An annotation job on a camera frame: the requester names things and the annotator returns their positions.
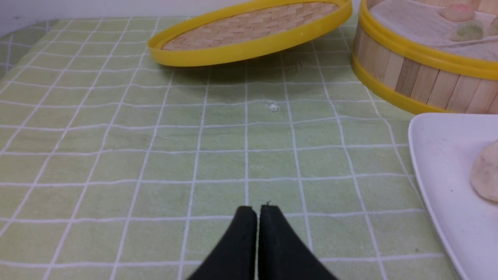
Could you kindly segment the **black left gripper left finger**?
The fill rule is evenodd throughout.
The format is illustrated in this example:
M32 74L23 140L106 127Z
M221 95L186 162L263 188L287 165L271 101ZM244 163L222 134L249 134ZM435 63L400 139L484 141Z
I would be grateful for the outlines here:
M257 215L240 206L229 227L189 280L253 280L256 262Z

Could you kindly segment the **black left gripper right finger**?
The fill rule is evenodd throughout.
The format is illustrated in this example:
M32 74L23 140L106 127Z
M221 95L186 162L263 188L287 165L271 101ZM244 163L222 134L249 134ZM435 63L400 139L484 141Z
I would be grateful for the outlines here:
M258 239L260 280L336 280L301 241L276 205L262 205Z

